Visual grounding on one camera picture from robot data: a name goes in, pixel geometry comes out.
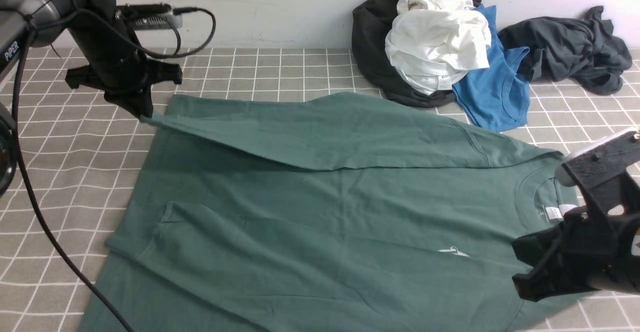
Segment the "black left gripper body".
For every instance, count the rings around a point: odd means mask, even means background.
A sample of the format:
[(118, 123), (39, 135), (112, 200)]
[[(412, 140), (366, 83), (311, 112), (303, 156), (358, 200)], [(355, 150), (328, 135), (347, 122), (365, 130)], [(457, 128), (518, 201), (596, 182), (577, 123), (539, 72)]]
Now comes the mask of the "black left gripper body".
[(69, 31), (87, 64), (67, 70), (67, 86), (98, 89), (108, 102), (120, 102), (123, 94), (137, 89), (163, 82), (182, 84), (182, 67), (153, 60), (142, 51), (137, 31), (117, 19), (116, 10), (110, 19), (87, 8), (73, 16)]

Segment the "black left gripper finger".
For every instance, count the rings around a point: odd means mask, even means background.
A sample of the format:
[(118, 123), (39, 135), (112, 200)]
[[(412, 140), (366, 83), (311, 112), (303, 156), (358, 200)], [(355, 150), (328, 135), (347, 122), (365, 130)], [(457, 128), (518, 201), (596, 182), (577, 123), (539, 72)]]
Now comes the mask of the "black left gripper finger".
[(119, 98), (119, 106), (135, 118), (151, 118), (154, 113), (151, 88), (142, 88), (126, 92)]

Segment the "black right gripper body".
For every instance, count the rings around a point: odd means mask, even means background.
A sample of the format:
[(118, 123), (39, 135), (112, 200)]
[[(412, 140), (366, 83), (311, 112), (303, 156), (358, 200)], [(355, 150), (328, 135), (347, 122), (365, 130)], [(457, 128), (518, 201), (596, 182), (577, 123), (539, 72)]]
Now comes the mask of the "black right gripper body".
[(512, 277), (522, 300), (569, 294), (640, 291), (640, 189), (627, 172), (592, 187), (576, 186), (584, 205), (556, 226), (517, 238), (517, 259), (531, 266)]

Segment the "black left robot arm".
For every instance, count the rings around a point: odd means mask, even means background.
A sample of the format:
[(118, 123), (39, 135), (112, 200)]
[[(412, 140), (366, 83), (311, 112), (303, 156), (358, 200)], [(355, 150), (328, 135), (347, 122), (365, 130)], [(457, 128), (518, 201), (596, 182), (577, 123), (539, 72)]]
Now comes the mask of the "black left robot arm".
[(1, 77), (24, 64), (30, 49), (51, 45), (68, 31), (87, 64), (69, 68), (71, 89), (103, 91), (106, 102), (134, 117), (151, 117), (155, 84), (182, 84), (179, 64), (159, 61), (140, 46), (137, 31), (176, 30), (173, 8), (156, 4), (122, 4), (116, 0), (0, 0)]

